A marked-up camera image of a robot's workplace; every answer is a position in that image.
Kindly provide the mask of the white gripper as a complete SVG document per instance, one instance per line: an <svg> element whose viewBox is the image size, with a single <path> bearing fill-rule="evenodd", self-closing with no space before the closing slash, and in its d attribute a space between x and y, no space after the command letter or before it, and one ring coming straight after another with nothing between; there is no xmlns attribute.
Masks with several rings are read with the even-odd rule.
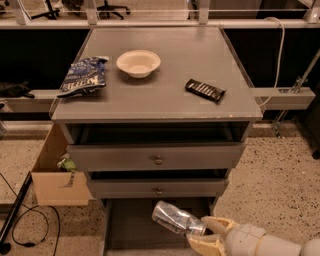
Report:
<svg viewBox="0 0 320 256"><path fill-rule="evenodd" d="M204 216L201 221L218 234L187 235L190 247L201 256L257 256L259 241L266 234L263 228L251 224L238 225L232 219Z"/></svg>

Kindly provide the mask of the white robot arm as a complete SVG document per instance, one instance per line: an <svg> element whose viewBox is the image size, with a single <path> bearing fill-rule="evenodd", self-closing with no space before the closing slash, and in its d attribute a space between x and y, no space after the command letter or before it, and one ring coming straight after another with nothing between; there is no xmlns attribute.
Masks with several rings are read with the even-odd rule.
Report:
<svg viewBox="0 0 320 256"><path fill-rule="evenodd" d="M190 247L201 256L320 256L319 238L299 245L268 235L252 224L214 216L202 217L201 221L213 234L187 235Z"/></svg>

